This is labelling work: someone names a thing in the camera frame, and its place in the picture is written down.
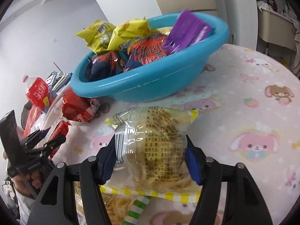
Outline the green striped noodle snack bag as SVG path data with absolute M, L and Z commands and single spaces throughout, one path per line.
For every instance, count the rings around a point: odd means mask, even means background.
M 80 183 L 75 182 L 74 188 L 79 224 L 87 224 L 81 198 Z M 102 199 L 112 224 L 137 224 L 151 197 L 103 193 Z

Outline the pink cartoon tablecloth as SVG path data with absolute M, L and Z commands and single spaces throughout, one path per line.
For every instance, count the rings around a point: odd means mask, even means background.
M 104 119 L 116 113 L 148 106 L 197 109 L 187 132 L 193 144 L 220 163 L 244 163 L 273 224 L 287 219 L 299 197 L 299 79 L 276 60 L 224 44 L 199 77 L 172 96 L 148 103 L 101 101 L 110 104 L 110 111 L 90 123 L 71 122 L 55 164 L 72 165 L 96 155 L 114 134 Z M 184 203 L 151 198 L 137 224 L 184 224 L 196 204 L 183 197 Z

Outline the yellow striped noodle snack bag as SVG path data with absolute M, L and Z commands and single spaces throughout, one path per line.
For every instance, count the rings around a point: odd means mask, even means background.
M 106 118 L 114 130 L 116 163 L 100 190 L 196 203 L 201 187 L 192 179 L 185 158 L 186 132 L 197 116 L 197 110 L 142 107 Z

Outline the yellow chip bag back side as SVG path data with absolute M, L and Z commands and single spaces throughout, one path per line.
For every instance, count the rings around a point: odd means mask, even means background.
M 82 38 L 86 42 L 86 46 L 95 54 L 108 50 L 108 45 L 113 30 L 116 28 L 113 24 L 96 20 L 89 27 L 79 31 L 75 36 Z

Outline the beige washing cabinet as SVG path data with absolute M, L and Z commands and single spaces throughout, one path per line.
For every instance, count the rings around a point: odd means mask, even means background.
M 258 10 L 258 35 L 266 43 L 296 51 L 293 21 L 265 9 Z

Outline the purple milk carton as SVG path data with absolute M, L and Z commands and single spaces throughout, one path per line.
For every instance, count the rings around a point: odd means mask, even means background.
M 169 54 L 199 43 L 214 33 L 214 28 L 189 10 L 183 10 L 164 41 Z

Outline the small red snack packet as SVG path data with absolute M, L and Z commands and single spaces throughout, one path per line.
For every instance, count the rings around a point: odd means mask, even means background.
M 56 138 L 59 135 L 64 135 L 66 136 L 68 131 L 69 131 L 69 126 L 71 124 L 68 121 L 63 121 L 60 120 L 56 125 L 55 128 L 53 130 L 53 132 L 51 133 L 50 137 L 49 137 L 49 141 L 51 141 L 52 139 Z M 52 159 L 54 157 L 54 155 L 58 152 L 60 146 L 57 146 L 56 148 L 54 148 L 51 153 L 49 158 Z

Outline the red soda bottle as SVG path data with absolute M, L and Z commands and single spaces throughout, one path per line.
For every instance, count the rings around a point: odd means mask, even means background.
M 56 93 L 40 77 L 25 75 L 22 81 L 27 86 L 25 93 L 27 99 L 42 112 L 47 113 L 56 99 Z

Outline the dark blue snack bag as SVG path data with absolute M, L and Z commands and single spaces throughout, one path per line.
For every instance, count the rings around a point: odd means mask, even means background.
M 107 51 L 88 56 L 84 78 L 88 82 L 103 80 L 123 72 L 126 61 L 116 52 Z

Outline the stack of books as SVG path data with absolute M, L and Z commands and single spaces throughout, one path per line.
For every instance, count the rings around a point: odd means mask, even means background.
M 62 71 L 52 71 L 45 82 L 53 92 L 57 93 L 69 83 L 72 75 L 73 73 L 66 74 Z

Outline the orange blue snack bag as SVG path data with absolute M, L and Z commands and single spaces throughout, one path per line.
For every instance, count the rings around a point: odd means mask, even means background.
M 129 59 L 123 72 L 150 64 L 169 55 L 169 52 L 163 47 L 166 38 L 167 36 L 161 33 L 151 34 L 131 45 L 127 51 Z

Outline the yellow potato chip bag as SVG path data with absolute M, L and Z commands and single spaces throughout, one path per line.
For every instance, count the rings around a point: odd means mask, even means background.
M 112 32 L 108 45 L 109 51 L 121 51 L 128 49 L 140 39 L 150 35 L 151 30 L 147 19 L 132 19 L 118 25 Z

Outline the blue plastic basin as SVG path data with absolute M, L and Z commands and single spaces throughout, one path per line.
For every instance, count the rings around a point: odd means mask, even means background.
M 221 18 L 200 12 L 195 15 L 214 27 L 214 33 L 203 41 L 146 66 L 94 82 L 84 78 L 89 63 L 84 57 L 73 72 L 71 89 L 84 98 L 110 97 L 123 102 L 151 102 L 182 90 L 200 75 L 209 56 L 229 38 L 228 24 Z

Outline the red puffed snack bag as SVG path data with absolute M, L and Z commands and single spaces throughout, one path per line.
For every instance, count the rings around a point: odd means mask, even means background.
M 99 108 L 98 99 L 80 97 L 71 88 L 63 95 L 62 113 L 67 120 L 87 123 L 94 118 Z

